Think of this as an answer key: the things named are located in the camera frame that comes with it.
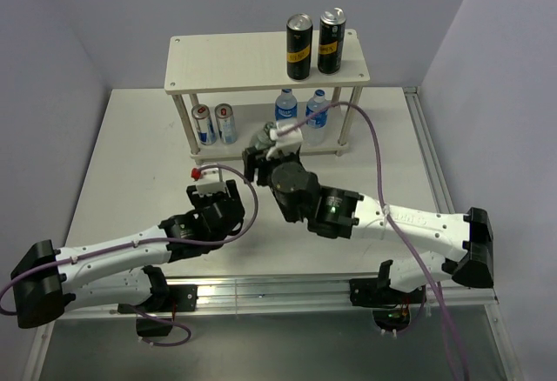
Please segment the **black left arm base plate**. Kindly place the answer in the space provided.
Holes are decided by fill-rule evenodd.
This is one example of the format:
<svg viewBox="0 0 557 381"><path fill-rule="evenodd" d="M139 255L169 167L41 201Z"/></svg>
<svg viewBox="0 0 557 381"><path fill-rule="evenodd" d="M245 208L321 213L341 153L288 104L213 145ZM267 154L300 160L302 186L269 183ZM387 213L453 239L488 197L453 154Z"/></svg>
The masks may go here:
<svg viewBox="0 0 557 381"><path fill-rule="evenodd" d="M146 314L170 313L166 323L156 323L146 317L136 317L136 333L140 337L165 338L171 333L171 320L175 320L179 312L193 312L196 309L198 287L195 284L170 285L168 292L154 295L139 304L137 308Z"/></svg>

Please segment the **clear glass bottle green cap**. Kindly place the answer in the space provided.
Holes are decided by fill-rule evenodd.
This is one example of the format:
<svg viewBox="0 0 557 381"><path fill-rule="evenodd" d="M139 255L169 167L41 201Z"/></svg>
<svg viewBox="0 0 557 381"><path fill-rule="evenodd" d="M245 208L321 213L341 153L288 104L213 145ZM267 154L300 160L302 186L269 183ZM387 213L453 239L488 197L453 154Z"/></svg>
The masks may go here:
<svg viewBox="0 0 557 381"><path fill-rule="evenodd" d="M271 131L276 129L274 122L266 122L250 138L248 149L267 151L275 145L271 138Z"/></svg>

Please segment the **dark can silver top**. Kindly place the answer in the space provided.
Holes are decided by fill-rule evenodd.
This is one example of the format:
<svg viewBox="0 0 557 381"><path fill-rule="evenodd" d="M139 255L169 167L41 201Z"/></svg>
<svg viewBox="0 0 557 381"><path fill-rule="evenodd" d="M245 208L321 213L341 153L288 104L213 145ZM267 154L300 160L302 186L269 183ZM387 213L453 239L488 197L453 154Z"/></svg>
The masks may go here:
<svg viewBox="0 0 557 381"><path fill-rule="evenodd" d="M309 77L312 56L311 18L295 14L286 23L286 71L290 79L302 81Z"/></svg>

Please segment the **dark can yellow band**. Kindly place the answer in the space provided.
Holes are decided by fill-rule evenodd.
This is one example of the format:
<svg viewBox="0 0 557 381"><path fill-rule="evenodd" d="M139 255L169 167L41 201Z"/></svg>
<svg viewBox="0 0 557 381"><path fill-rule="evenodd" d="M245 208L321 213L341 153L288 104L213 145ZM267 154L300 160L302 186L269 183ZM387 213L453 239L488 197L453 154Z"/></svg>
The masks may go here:
<svg viewBox="0 0 557 381"><path fill-rule="evenodd" d="M332 75L339 71L342 61L346 15L341 8L326 10L320 17L318 69Z"/></svg>

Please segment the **aluminium mounting rail frame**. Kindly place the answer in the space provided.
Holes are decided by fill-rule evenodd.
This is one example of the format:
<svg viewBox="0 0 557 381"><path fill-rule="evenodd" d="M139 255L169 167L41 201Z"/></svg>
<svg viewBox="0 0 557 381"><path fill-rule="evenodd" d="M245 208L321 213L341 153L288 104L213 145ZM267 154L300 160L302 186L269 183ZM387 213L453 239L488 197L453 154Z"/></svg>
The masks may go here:
<svg viewBox="0 0 557 381"><path fill-rule="evenodd" d="M360 103L372 111L381 141L383 171L401 183L394 191L407 202L453 210L423 118L417 92L407 88L366 88ZM74 218L69 245L121 235L133 224L146 226L173 211L187 210L185 186L193 162L186 153L178 114L156 89L114 90L104 114ZM296 244L246 240L198 259L163 267L168 285L195 284L196 309L179 315L279 314L351 311L349 280L370 278L382 261L402 258L400 246L363 242L344 248L340 241L309 237L301 228ZM481 320L462 330L464 339L486 338L491 349L468 349L476 380L523 377L492 290L447 283L446 303L479 310Z"/></svg>

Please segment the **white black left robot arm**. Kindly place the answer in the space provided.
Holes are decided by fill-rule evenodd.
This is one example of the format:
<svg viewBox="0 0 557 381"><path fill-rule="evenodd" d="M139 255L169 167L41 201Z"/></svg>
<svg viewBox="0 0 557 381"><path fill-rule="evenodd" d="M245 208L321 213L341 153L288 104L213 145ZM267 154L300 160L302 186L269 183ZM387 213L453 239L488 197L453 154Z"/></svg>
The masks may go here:
<svg viewBox="0 0 557 381"><path fill-rule="evenodd" d="M10 274L21 329L36 328L66 311L131 304L159 311L170 299L160 265L201 257L236 237L245 209L233 180L187 188L193 206L136 235L77 248L33 244Z"/></svg>

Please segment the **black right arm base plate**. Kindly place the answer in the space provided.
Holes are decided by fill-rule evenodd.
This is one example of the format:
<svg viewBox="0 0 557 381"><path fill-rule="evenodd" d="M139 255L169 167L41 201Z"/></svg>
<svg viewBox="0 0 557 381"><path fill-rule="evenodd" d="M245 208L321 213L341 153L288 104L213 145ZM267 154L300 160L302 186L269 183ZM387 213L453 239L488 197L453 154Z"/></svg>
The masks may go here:
<svg viewBox="0 0 557 381"><path fill-rule="evenodd" d="M352 306L363 308L394 308L404 304L421 304L425 297L423 289L410 292L395 290L389 279L370 277L349 280Z"/></svg>

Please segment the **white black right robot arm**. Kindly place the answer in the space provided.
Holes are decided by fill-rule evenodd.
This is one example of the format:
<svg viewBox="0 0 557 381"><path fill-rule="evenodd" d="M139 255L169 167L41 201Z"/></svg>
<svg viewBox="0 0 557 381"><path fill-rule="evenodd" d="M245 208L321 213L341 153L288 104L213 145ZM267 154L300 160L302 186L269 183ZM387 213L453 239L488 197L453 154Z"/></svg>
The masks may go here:
<svg viewBox="0 0 557 381"><path fill-rule="evenodd" d="M416 258L380 264L369 291L384 301L396 302L405 293L445 280L493 288L493 230L485 210L440 214L382 205L356 191L320 184L298 152L272 154L250 147L242 160L245 177L271 190L286 222L305 222L320 237L409 241L419 249Z"/></svg>

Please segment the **blue silver energy can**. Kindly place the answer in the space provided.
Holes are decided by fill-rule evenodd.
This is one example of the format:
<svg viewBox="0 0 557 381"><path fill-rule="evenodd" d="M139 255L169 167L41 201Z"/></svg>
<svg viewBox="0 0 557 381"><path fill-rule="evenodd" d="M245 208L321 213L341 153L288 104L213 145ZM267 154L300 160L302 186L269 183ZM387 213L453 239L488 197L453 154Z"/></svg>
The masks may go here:
<svg viewBox="0 0 557 381"><path fill-rule="evenodd" d="M199 104L192 107L191 114L196 126L199 142L202 145L215 144L217 138L211 119L210 109L204 104Z"/></svg>
<svg viewBox="0 0 557 381"><path fill-rule="evenodd" d="M218 134L223 144L234 144L238 139L232 107L229 104L219 104L215 107Z"/></svg>

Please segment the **Pocari Sweat bottle blue cap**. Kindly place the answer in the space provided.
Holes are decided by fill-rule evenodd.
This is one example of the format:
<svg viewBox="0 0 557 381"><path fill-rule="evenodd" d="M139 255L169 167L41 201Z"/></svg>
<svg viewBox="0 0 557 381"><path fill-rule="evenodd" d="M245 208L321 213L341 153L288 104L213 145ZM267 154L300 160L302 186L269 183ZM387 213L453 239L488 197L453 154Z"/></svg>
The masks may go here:
<svg viewBox="0 0 557 381"><path fill-rule="evenodd" d="M308 100L305 116L312 117L304 126L305 143L310 146L321 145L325 139L328 112L325 107L328 102L323 90L315 90L313 96Z"/></svg>

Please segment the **white two-tier wooden shelf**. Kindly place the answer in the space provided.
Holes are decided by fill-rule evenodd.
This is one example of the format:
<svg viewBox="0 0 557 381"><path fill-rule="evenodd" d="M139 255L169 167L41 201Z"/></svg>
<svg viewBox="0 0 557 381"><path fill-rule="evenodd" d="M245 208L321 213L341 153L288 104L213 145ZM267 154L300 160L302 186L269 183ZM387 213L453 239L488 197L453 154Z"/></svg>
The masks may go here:
<svg viewBox="0 0 557 381"><path fill-rule="evenodd" d="M298 115L305 115L314 91L327 101L356 104L370 80L357 32L345 35L340 71L333 75L311 67L301 82L286 74L286 33L257 32L175 36L170 40L164 91L174 100L181 118L191 158L197 163L238 160L254 133L275 115L275 101L283 89L298 100ZM217 140L202 144L192 114L193 107L219 104L232 107L238 138L233 144Z"/></svg>

